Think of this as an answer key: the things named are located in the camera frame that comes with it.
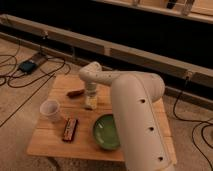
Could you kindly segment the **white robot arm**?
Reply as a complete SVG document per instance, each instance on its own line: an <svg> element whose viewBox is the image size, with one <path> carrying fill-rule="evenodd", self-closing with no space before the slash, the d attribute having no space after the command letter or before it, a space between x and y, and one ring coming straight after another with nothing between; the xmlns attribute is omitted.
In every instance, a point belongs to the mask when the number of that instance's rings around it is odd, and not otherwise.
<svg viewBox="0 0 213 171"><path fill-rule="evenodd" d="M85 83L110 87L112 113L128 171L175 171L153 103L164 94L163 79L139 71L103 71L98 62L79 70Z"/></svg>

